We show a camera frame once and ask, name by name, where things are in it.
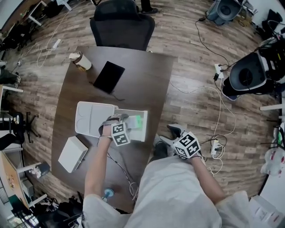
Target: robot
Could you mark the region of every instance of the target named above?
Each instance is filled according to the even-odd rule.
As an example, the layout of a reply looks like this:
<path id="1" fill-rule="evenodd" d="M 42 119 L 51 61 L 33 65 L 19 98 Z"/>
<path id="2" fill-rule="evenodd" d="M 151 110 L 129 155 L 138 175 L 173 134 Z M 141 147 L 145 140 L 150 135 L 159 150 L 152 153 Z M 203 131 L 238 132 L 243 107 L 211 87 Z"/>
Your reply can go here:
<path id="1" fill-rule="evenodd" d="M 160 139 L 173 148 L 180 158 L 189 159 L 193 156 L 201 156 L 201 147 L 192 132 L 187 132 L 187 129 L 179 124 L 169 124 L 167 128 L 174 139 L 171 140 L 164 136 L 160 136 Z"/>

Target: plug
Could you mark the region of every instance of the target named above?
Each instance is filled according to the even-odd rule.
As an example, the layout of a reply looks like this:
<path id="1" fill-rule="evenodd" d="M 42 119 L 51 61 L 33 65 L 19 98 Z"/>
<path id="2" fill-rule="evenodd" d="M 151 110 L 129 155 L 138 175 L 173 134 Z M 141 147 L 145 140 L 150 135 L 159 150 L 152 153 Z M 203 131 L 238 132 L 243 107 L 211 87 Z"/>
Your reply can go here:
<path id="1" fill-rule="evenodd" d="M 215 73 L 214 81 L 217 81 L 217 80 L 218 80 L 218 77 L 219 77 L 219 75 L 218 75 L 217 73 Z"/>

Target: white box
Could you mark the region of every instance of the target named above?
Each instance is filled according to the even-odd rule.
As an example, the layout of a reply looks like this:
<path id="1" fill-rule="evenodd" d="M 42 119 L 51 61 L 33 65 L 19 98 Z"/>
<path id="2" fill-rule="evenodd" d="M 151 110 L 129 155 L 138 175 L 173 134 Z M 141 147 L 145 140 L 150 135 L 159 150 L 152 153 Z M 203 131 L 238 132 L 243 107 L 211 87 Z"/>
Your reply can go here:
<path id="1" fill-rule="evenodd" d="M 276 228 L 284 218 L 282 213 L 259 195 L 250 199 L 249 209 L 256 222 L 271 228 Z"/>
<path id="2" fill-rule="evenodd" d="M 58 159 L 59 163 L 69 172 L 77 169 L 88 148 L 76 137 L 70 137 Z"/>
<path id="3" fill-rule="evenodd" d="M 117 106 L 103 103 L 79 102 L 76 108 L 75 131 L 96 138 L 100 137 L 99 126 L 114 114 L 139 115 L 142 128 L 129 129 L 130 140 L 145 141 L 147 130 L 147 111 L 119 109 Z"/>

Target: wooden floor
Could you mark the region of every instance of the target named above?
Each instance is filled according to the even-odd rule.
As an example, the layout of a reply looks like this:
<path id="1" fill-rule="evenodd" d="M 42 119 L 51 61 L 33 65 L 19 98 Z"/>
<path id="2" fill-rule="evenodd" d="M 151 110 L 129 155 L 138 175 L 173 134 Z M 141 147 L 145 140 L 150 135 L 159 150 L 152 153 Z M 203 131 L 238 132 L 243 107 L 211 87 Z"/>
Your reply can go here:
<path id="1" fill-rule="evenodd" d="M 211 5 L 210 0 L 156 0 L 153 7 L 159 9 L 154 15 L 155 30 L 149 43 L 149 49 L 156 53 L 164 53 L 177 57 L 171 76 L 172 83 L 183 91 L 191 91 L 207 86 L 215 88 L 213 75 L 214 64 L 225 64 L 225 60 L 209 52 L 199 41 L 195 21 L 204 15 Z M 23 51 L 11 50 L 6 55 L 8 69 L 14 68 L 23 56 L 23 65 L 17 69 L 22 78 L 20 85 L 24 93 L 11 94 L 10 101 L 14 109 L 32 114 L 39 114 L 35 121 L 35 129 L 41 138 L 34 138 L 34 144 L 24 144 L 24 156 L 27 164 L 33 161 L 46 161 L 51 165 L 51 145 L 53 121 L 65 73 L 69 65 L 69 53 L 78 45 L 95 46 L 95 40 L 89 25 L 95 7 L 90 1 L 83 1 L 63 20 L 48 48 L 61 39 L 58 48 L 49 53 L 41 68 L 37 67 L 40 53 L 38 46 L 27 54 L 37 42 L 41 49 L 51 38 L 55 28 L 64 17 L 67 9 L 56 17 L 46 19 L 39 31 L 34 34 L 33 42 Z M 260 38 L 253 34 L 251 27 L 241 27 L 236 21 L 218 27 L 210 21 L 198 22 L 203 42 L 213 51 L 224 55 L 234 63 L 253 51 L 260 43 Z M 39 59 L 41 66 L 47 51 Z M 275 104 L 268 96 L 244 95 L 237 101 L 230 102 L 223 98 L 226 106 L 236 117 L 235 131 L 227 135 L 228 143 L 223 156 L 223 168 L 215 175 L 227 194 L 237 190 L 246 190 L 249 196 L 258 193 L 265 176 L 260 173 L 267 151 L 261 142 L 272 138 L 273 123 L 266 119 L 276 119 L 277 111 L 261 112 L 260 106 Z M 214 133 L 219 115 L 220 100 L 217 92 L 210 88 L 202 88 L 193 94 L 183 94 L 169 84 L 163 114 L 159 124 L 159 134 L 168 134 L 166 125 L 179 123 L 192 131 L 200 142 Z M 232 131 L 235 119 L 224 106 L 221 108 L 220 123 L 216 134 L 227 134 Z M 201 145 L 205 156 L 210 157 L 209 143 Z M 213 171 L 220 168 L 220 161 L 208 159 L 207 166 Z M 44 191 L 59 201 L 66 200 L 75 192 L 67 185 L 51 175 L 39 181 L 31 178 L 37 192 Z"/>

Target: person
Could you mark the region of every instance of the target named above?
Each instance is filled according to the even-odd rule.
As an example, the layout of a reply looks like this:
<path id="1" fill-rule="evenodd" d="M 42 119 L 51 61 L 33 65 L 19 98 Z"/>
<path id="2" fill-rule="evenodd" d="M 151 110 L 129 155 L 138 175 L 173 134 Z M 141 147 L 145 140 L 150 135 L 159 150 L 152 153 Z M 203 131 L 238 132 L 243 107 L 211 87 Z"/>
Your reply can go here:
<path id="1" fill-rule="evenodd" d="M 111 135 L 104 126 L 104 136 Z M 100 138 L 85 178 L 80 227 L 89 228 L 249 228 L 246 192 L 226 197 L 199 156 L 167 157 L 167 146 L 155 137 L 154 157 L 139 185 L 132 214 L 121 214 L 102 200 L 110 138 Z"/>
<path id="2" fill-rule="evenodd" d="M 151 7 L 150 0 L 141 0 L 141 6 L 142 6 L 141 13 L 143 13 L 143 14 L 155 14 L 158 12 L 157 8 Z"/>

